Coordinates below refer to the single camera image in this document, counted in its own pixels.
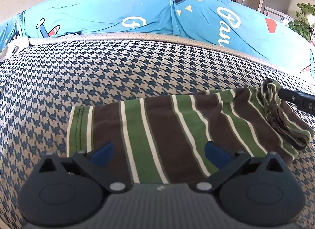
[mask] potted plant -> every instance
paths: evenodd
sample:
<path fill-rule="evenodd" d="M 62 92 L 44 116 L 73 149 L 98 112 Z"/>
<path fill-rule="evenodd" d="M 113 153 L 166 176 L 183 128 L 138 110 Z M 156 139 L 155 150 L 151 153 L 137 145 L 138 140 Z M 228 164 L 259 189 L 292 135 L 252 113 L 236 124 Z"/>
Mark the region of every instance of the potted plant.
<path fill-rule="evenodd" d="M 297 7 L 301 12 L 296 11 L 296 20 L 289 22 L 289 28 L 310 42 L 313 32 L 310 29 L 314 29 L 315 5 L 298 3 Z"/>

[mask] red shape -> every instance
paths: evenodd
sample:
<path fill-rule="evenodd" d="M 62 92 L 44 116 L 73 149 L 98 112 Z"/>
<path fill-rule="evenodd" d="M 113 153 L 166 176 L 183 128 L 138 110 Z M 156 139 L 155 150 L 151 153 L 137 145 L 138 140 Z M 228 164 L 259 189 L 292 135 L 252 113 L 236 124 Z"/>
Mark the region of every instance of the red shape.
<path fill-rule="evenodd" d="M 269 33 L 275 33 L 277 28 L 277 23 L 273 19 L 265 19 Z"/>

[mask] brown stripe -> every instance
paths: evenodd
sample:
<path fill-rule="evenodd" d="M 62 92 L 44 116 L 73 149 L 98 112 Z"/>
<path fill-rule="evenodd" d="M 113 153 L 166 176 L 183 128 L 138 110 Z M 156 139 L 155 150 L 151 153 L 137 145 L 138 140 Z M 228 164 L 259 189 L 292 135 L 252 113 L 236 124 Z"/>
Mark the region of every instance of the brown stripe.
<path fill-rule="evenodd" d="M 195 99 L 197 109 L 209 121 L 210 136 L 215 146 L 230 155 L 234 155 L 239 150 L 246 151 L 235 137 L 226 116 L 221 113 L 222 105 L 218 103 L 216 95 L 197 95 Z"/>
<path fill-rule="evenodd" d="M 147 98 L 145 106 L 161 161 L 170 182 L 191 184 L 203 180 L 204 176 L 173 111 L 171 97 Z"/>
<path fill-rule="evenodd" d="M 108 142 L 114 145 L 114 155 L 105 169 L 131 186 L 131 177 L 122 140 L 121 123 L 119 115 L 119 103 L 96 106 L 94 109 L 94 150 L 102 147 Z"/>
<path fill-rule="evenodd" d="M 290 105 L 288 105 L 288 103 L 286 101 L 281 100 L 281 104 L 280 107 L 282 108 L 282 110 L 285 112 L 285 114 L 288 116 L 288 118 L 290 119 L 290 121 L 295 122 L 297 125 L 299 125 L 302 129 L 304 130 L 308 130 L 312 136 L 314 135 L 314 131 L 313 129 L 306 123 L 304 122 L 302 119 L 300 119 L 293 111 L 292 108 L 290 107 Z"/>
<path fill-rule="evenodd" d="M 257 110 L 248 103 L 249 89 L 237 88 L 235 89 L 235 94 L 234 109 L 241 118 L 252 124 L 259 143 L 267 152 L 277 152 L 286 163 L 292 162 L 292 156 L 281 148 L 280 139 L 277 134 L 270 128 Z"/>

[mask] green plant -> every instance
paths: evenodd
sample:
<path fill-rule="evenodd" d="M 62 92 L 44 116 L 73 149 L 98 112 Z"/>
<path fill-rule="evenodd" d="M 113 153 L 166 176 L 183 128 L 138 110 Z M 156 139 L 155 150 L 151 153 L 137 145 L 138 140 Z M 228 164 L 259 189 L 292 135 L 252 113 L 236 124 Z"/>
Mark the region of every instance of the green plant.
<path fill-rule="evenodd" d="M 296 11 L 296 20 L 289 22 L 289 28 L 307 41 L 311 40 L 310 27 L 314 28 L 314 24 L 310 24 L 306 17 L 307 14 L 315 16 L 315 5 L 310 3 L 298 3 L 297 7 L 301 9 L 301 12 Z"/>

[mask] ribbed gray surface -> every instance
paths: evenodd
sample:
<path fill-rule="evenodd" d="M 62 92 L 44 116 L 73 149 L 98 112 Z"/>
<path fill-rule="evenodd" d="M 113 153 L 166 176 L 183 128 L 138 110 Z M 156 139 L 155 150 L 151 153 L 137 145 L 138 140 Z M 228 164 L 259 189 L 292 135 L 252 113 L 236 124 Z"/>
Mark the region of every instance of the ribbed gray surface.
<path fill-rule="evenodd" d="M 160 186 L 135 184 L 127 193 L 111 195 L 98 214 L 68 229 L 258 229 L 226 215 L 209 194 L 195 193 L 186 184 L 163 185 L 163 190 Z"/>

